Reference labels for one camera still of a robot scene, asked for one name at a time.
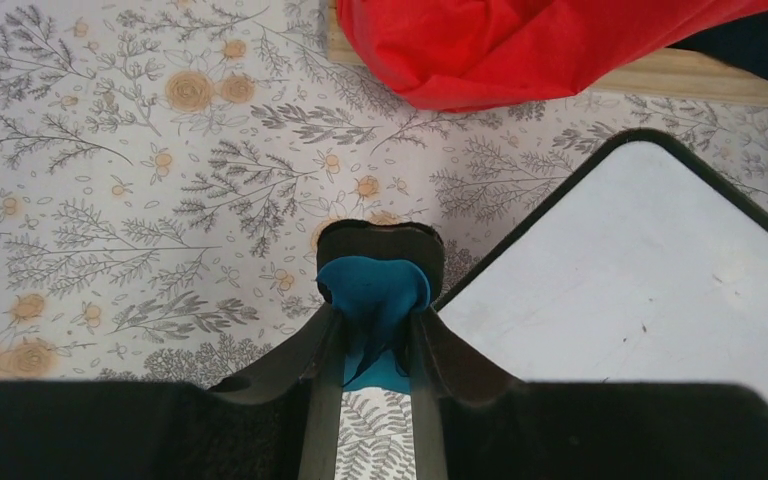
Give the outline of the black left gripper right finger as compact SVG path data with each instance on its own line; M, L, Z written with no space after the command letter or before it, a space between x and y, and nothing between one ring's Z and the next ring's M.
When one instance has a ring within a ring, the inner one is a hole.
M524 381L433 310L409 360L421 479L768 479L768 404L743 386Z

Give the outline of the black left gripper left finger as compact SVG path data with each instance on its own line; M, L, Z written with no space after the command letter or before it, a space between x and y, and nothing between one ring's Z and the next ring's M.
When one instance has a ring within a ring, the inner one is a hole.
M208 389L0 381L0 479L331 479L344 346L323 306Z

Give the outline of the blue and black eraser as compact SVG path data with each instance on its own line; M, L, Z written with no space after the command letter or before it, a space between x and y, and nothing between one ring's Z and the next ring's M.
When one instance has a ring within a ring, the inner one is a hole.
M441 294L441 236L417 222L338 220L319 234L316 259L317 288L348 329L344 389L409 394L409 323Z

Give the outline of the black framed whiteboard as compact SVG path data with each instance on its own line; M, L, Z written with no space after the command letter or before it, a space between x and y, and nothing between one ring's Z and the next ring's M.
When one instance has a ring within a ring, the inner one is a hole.
M610 138L439 307L522 379L728 383L768 402L768 213L658 130Z

